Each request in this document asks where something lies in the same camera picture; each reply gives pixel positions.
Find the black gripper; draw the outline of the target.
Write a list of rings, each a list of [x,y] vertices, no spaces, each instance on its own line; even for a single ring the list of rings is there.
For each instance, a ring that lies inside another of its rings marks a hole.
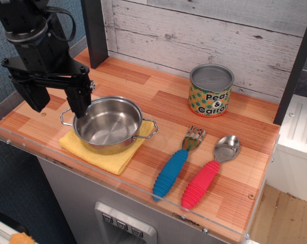
[[[6,33],[6,38],[18,56],[4,58],[2,66],[9,70],[14,87],[29,106],[41,112],[50,101],[46,88],[63,89],[72,112],[83,117],[91,104],[93,82],[89,68],[71,58],[67,42],[47,33]]]

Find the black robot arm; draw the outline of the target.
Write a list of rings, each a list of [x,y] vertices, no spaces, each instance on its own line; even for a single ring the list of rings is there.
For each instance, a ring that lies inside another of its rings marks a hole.
[[[41,112],[49,103],[47,88],[63,89],[72,112],[80,118],[91,104],[95,86],[89,79],[89,68],[69,54],[76,23],[67,38],[58,14],[71,15],[49,6],[48,1],[0,1],[5,37],[18,52],[18,56],[3,58],[2,66],[33,110]]]

